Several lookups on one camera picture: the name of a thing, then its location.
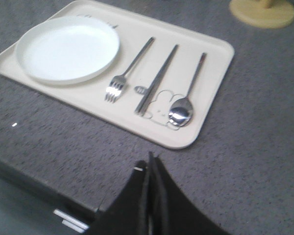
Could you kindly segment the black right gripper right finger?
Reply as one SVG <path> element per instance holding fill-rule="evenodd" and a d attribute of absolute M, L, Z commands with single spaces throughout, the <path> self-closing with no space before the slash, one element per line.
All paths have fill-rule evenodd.
<path fill-rule="evenodd" d="M 153 235 L 229 234 L 197 209 L 152 152 L 149 152 L 148 170 L 149 224 Z"/>

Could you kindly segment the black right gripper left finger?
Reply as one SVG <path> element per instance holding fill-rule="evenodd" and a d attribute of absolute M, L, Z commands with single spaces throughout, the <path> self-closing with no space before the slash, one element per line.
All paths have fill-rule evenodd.
<path fill-rule="evenodd" d="M 149 172 L 145 161 L 138 161 L 115 201 L 92 223 L 89 235 L 147 235 Z"/>

